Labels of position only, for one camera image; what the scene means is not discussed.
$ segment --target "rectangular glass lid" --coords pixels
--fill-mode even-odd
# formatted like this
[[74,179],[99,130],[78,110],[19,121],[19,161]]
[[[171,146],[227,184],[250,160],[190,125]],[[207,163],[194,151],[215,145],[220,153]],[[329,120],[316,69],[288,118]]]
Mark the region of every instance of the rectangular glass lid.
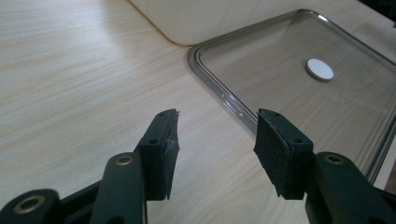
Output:
[[[310,59],[333,78],[314,78]],[[258,109],[274,110],[315,152],[343,154],[374,180],[395,133],[396,64],[322,15],[301,9],[209,40],[188,63],[253,132]]]

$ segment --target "transparent glass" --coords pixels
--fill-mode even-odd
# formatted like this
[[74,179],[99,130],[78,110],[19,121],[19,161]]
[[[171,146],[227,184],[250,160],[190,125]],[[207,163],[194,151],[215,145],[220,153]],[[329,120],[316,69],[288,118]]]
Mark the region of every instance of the transparent glass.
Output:
[[[305,70],[320,59],[322,82]],[[315,144],[373,181],[395,134],[396,64],[317,12],[300,9],[197,45],[194,73],[253,131],[259,108],[281,113]]]

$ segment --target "metal screw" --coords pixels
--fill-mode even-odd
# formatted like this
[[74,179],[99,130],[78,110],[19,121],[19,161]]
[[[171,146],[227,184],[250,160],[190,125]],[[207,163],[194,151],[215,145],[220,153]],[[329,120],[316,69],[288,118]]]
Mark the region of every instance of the metal screw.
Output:
[[326,155],[326,156],[324,157],[324,159],[325,159],[327,162],[333,163],[333,164],[336,164],[336,165],[342,165],[342,164],[345,163],[344,160],[343,160],[342,158],[340,158],[340,157],[338,157],[338,156],[336,156],[336,155],[332,155],[332,154]]
[[121,156],[116,159],[117,165],[127,165],[134,160],[132,156]]
[[14,213],[16,214],[26,214],[36,210],[41,204],[46,201],[46,197],[43,195],[33,195],[21,202],[17,203],[14,207]]

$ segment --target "wooden table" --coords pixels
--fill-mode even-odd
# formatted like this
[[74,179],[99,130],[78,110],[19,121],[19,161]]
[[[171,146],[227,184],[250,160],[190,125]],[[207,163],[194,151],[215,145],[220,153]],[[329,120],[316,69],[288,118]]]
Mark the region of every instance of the wooden table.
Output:
[[[396,61],[391,21],[354,0],[306,3]],[[176,108],[171,200],[148,203],[149,223],[306,223],[304,202],[276,197],[254,135],[187,66],[188,49],[127,0],[2,1],[0,206],[99,180],[157,113]]]

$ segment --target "white container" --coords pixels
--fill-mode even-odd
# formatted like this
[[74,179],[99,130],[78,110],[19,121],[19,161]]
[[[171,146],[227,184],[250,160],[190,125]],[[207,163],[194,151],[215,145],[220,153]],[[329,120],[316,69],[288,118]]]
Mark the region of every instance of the white container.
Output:
[[195,45],[303,7],[304,0],[131,0],[169,39]]

